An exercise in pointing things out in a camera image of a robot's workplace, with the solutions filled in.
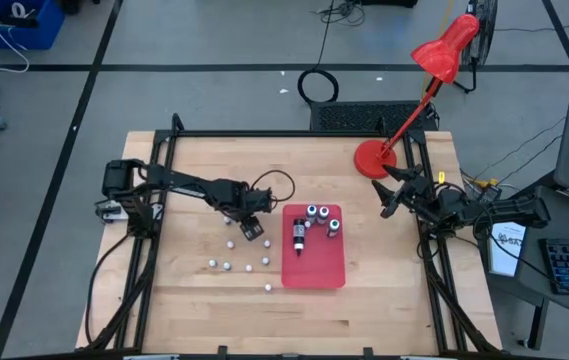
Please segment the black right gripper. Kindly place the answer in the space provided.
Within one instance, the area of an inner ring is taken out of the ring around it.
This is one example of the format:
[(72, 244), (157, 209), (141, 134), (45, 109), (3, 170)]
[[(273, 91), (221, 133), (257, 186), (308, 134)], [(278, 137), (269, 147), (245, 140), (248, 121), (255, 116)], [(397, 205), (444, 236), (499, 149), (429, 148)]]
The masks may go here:
[(423, 166), (400, 169), (391, 165), (383, 165), (383, 169), (396, 181), (401, 182), (397, 191), (390, 190), (378, 180), (372, 180), (382, 206), (380, 216), (384, 219), (391, 217), (400, 205), (422, 219), (443, 219), (444, 213), (439, 208), (435, 196), (434, 182), (422, 175)]

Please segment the red translucent plastic bin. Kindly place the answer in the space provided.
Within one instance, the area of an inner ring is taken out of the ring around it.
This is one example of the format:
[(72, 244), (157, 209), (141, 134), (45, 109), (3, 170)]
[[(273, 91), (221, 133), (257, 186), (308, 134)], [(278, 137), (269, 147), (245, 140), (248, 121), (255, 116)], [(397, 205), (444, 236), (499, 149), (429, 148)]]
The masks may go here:
[[(291, 289), (338, 289), (345, 285), (345, 255), (343, 215), (339, 205), (315, 205), (318, 210), (326, 206), (330, 210), (328, 221), (318, 224), (317, 218), (305, 230), (305, 247), (300, 256), (293, 247), (292, 228), (295, 219), (306, 220), (308, 205), (285, 205), (282, 210), (281, 283)], [(327, 236), (332, 219), (340, 221), (336, 237)]]

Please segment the red desk lamp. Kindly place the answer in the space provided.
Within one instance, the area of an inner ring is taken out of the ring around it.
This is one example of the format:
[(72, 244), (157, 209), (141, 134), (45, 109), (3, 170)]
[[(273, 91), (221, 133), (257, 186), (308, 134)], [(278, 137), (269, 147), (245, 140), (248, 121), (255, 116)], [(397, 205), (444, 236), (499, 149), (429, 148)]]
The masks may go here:
[(385, 141), (367, 140), (354, 153), (355, 168), (370, 179), (388, 176), (387, 166), (397, 164), (395, 144), (415, 122), (420, 113), (430, 104), (443, 84), (452, 84), (459, 72), (461, 53), (477, 35), (480, 28), (478, 18), (472, 14), (457, 17), (436, 40), (418, 46), (411, 58), (432, 79), (419, 105), (397, 132)]

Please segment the black perforated floor mat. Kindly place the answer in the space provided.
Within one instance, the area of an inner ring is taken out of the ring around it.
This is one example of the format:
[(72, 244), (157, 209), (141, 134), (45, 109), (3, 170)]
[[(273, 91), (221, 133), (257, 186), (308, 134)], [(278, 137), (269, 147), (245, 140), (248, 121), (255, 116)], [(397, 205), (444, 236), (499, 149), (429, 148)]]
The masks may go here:
[(330, 102), (311, 105), (314, 131), (396, 132), (418, 107), (418, 101)]

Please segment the white printed box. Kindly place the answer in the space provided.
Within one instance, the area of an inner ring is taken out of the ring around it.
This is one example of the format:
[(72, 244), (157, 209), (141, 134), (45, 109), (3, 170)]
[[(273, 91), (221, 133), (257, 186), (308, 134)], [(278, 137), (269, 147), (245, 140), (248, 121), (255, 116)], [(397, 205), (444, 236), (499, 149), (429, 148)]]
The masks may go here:
[(493, 226), (489, 243), (489, 272), (514, 277), (526, 228), (514, 222)]

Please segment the black desk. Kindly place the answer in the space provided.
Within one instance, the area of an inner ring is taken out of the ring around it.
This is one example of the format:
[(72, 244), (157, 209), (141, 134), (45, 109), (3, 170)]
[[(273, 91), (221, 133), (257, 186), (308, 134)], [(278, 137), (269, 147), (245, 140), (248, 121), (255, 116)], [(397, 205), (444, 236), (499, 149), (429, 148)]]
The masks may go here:
[(520, 344), (538, 350), (542, 345), (549, 305), (555, 303), (569, 310), (569, 296), (552, 292), (548, 280), (550, 273), (546, 270), (540, 246), (542, 239), (569, 239), (569, 193), (545, 186), (536, 186), (530, 192), (544, 201), (550, 221), (544, 228), (526, 231), (520, 250), (521, 260), (514, 276), (489, 274), (487, 278), (491, 285), (535, 307), (530, 333)]

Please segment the black floor fan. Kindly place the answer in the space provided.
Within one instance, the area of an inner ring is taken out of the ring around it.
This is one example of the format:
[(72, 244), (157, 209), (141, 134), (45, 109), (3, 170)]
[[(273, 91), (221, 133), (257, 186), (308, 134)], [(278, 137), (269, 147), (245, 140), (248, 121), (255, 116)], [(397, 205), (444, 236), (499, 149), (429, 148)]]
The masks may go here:
[(453, 84), (465, 94), (476, 90), (477, 70), (484, 66), (492, 44), (498, 0), (469, 0), (466, 13), (475, 16), (479, 21), (479, 30), (470, 43), (463, 49), (461, 64), (472, 73), (472, 87), (467, 88), (461, 83), (454, 81)]

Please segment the blue plastic crate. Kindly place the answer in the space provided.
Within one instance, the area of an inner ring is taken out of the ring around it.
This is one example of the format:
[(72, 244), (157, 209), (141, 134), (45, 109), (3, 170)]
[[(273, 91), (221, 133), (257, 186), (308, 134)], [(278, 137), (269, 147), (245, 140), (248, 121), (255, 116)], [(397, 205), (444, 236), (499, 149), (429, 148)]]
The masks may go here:
[(64, 19), (56, 0), (0, 0), (0, 49), (50, 49)]

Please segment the black aluminium table frame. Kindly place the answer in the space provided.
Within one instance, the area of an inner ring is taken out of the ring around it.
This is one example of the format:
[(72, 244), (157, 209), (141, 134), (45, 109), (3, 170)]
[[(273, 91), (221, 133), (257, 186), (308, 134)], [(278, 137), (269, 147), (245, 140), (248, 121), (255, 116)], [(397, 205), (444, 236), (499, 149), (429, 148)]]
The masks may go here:
[[(457, 347), (459, 329), (450, 315), (432, 315), (413, 216), (400, 210), (382, 219), (371, 184), (353, 166), (361, 141), (361, 135), (303, 130), (187, 130), (174, 141), (161, 132), (128, 133), (122, 158), (271, 187), (286, 204), (339, 205), (346, 282), (335, 290), (281, 284), (280, 211), (262, 215), (265, 232), (249, 242), (204, 202), (171, 194), (158, 239), (129, 239), (121, 222), (105, 227), (99, 250), (104, 263), (79, 344), (95, 339), (109, 323), (130, 291), (129, 274), (142, 269), (148, 249), (154, 248), (152, 283), (109, 340), (110, 347), (192, 354), (226, 346), (232, 354), (302, 355), (358, 355), (367, 347), (378, 354), (431, 355)], [(263, 257), (270, 259), (268, 265)], [(209, 266), (211, 259), (217, 267)], [(223, 268), (225, 262), (232, 265), (230, 271)], [(252, 272), (245, 271), (247, 264)]]

